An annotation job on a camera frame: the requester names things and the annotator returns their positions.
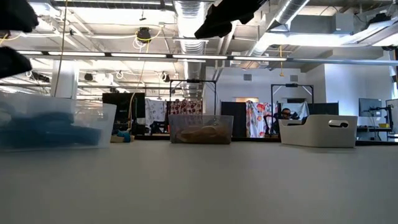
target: gray table surface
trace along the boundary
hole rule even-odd
[[[136,141],[0,154],[0,223],[398,223],[398,148]]]

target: dark fabric hanging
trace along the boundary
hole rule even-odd
[[[221,115],[234,116],[232,136],[246,138],[246,103],[221,102]]]

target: ceiling light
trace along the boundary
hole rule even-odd
[[[240,57],[235,56],[234,60],[249,60],[249,61],[263,61],[263,62],[285,62],[286,58],[277,57]]]
[[[226,60],[228,57],[220,55],[173,55],[173,58]]]
[[[64,56],[105,56],[101,52],[64,52]],[[49,55],[61,55],[61,52],[49,52]]]
[[[33,50],[18,50],[20,54],[29,54],[29,55],[42,55],[42,52],[33,51]]]
[[[144,57],[144,58],[166,58],[166,54],[125,54],[112,53],[113,57]]]

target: small blue object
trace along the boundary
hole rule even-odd
[[[131,142],[130,133],[128,131],[119,131],[118,137],[124,137],[123,142]]]

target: transparent plastic box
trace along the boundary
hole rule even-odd
[[[169,115],[172,143],[230,144],[233,116]]]
[[[0,151],[109,147],[116,105],[0,93]]]

